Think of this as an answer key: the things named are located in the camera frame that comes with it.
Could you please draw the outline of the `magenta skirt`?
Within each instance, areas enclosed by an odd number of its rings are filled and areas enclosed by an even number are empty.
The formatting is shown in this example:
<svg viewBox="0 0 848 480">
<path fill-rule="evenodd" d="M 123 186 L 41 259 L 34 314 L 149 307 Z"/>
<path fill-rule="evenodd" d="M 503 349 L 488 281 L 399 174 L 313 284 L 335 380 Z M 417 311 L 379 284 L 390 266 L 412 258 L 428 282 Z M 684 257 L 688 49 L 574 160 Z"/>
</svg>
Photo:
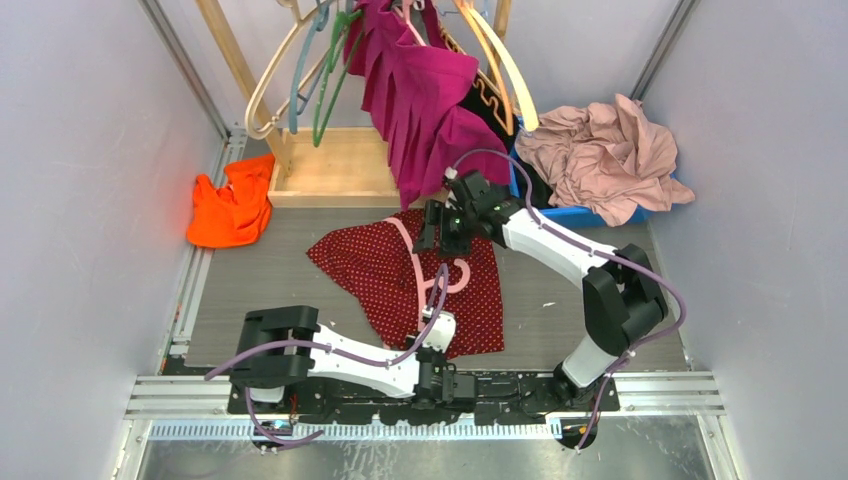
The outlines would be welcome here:
<svg viewBox="0 0 848 480">
<path fill-rule="evenodd" d="M 359 1 L 355 10 L 344 60 L 365 81 L 361 108 L 388 145 L 401 208 L 439 192 L 449 167 L 508 185 L 503 140 L 462 104 L 475 90 L 479 62 L 448 47 L 432 3 L 414 29 L 389 1 Z"/>
</svg>

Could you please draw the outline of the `pink plastic hanger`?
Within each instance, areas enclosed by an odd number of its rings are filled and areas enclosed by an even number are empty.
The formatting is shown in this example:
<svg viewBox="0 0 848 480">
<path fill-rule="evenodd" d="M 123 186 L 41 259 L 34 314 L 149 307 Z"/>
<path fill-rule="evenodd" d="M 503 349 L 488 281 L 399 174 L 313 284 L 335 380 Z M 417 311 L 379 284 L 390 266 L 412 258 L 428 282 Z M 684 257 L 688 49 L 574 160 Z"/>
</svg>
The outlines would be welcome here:
<svg viewBox="0 0 848 480">
<path fill-rule="evenodd" d="M 445 292 L 447 294 L 454 294 L 462 291 L 471 279 L 470 266 L 465 260 L 462 259 L 457 259 L 453 261 L 453 265 L 458 267 L 461 273 L 459 280 L 455 283 L 449 282 L 448 274 L 436 274 L 433 279 L 426 279 L 423 274 L 420 258 L 416 253 L 413 252 L 413 242 L 404 224 L 399 219 L 394 217 L 384 219 L 384 222 L 393 225 L 400 233 L 401 238 L 403 239 L 407 247 L 408 254 L 412 261 L 417 287 L 418 304 L 420 307 L 420 312 L 418 316 L 418 327 L 419 330 L 422 331 L 425 327 L 423 317 L 424 308 L 431 308 L 434 305 L 435 297 L 438 293 Z"/>
</svg>

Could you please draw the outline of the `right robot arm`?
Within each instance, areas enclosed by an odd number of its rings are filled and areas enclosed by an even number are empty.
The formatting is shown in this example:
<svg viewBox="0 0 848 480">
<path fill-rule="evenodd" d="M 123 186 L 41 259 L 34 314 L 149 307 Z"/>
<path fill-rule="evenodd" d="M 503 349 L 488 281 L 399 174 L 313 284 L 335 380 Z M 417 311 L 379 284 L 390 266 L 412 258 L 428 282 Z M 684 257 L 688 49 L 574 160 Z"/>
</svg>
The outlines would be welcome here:
<svg viewBox="0 0 848 480">
<path fill-rule="evenodd" d="M 449 180 L 446 201 L 425 204 L 413 252 L 443 256 L 469 252 L 475 238 L 525 254 L 558 273 L 582 293 L 586 334 L 553 370 L 551 390 L 567 410 L 582 409 L 597 380 L 668 313 L 658 277 L 645 252 L 590 241 L 558 225 L 480 172 Z"/>
</svg>

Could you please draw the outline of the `black skirt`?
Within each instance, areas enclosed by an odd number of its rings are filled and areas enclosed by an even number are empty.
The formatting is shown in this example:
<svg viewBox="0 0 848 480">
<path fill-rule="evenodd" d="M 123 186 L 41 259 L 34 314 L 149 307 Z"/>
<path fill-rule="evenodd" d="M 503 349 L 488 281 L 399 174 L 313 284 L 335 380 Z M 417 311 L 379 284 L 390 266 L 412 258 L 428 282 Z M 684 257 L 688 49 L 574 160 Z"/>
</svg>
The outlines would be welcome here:
<svg viewBox="0 0 848 480">
<path fill-rule="evenodd" d="M 518 118 L 506 112 L 504 95 L 484 77 L 480 61 L 463 51 L 440 24 L 427 33 L 438 52 L 427 83 L 428 107 L 438 121 L 432 153 L 447 161 L 476 148 L 510 152 Z"/>
</svg>

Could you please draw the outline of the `red dotted garment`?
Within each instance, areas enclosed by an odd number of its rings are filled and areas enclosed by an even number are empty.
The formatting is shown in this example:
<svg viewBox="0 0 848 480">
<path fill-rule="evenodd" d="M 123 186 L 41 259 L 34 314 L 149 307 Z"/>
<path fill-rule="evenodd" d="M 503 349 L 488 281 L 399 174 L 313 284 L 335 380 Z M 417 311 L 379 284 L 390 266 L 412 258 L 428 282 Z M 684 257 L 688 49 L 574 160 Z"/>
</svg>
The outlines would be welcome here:
<svg viewBox="0 0 848 480">
<path fill-rule="evenodd" d="M 423 213 L 408 210 L 399 219 L 414 241 Z M 343 228 L 323 236 L 306 252 L 308 258 L 338 286 L 353 295 L 383 344 L 403 349 L 417 334 L 420 307 L 412 261 L 397 229 L 384 222 Z M 442 264 L 449 282 L 460 278 L 457 259 L 470 266 L 471 279 L 460 292 L 447 294 L 444 308 L 457 322 L 447 350 L 449 358 L 504 350 L 504 307 L 498 265 L 490 241 L 475 239 L 471 254 L 444 258 L 436 250 L 416 253 L 424 277 L 433 279 Z"/>
</svg>

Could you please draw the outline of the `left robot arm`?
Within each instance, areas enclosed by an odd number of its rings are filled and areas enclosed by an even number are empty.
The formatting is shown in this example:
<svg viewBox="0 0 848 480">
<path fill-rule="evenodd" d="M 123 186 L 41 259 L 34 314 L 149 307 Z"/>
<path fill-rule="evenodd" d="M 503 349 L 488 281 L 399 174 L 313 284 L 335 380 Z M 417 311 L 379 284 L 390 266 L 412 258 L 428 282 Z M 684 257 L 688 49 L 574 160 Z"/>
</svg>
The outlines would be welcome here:
<svg viewBox="0 0 848 480">
<path fill-rule="evenodd" d="M 457 329 L 445 311 L 422 309 L 425 328 L 408 349 L 394 351 L 344 337 L 318 322 L 319 310 L 305 305 L 249 312 L 234 360 L 224 369 L 231 383 L 252 391 L 269 413 L 285 409 L 291 385 L 326 378 L 366 387 L 377 396 L 412 402 L 420 409 L 460 405 L 476 399 L 474 375 L 447 361 Z"/>
</svg>

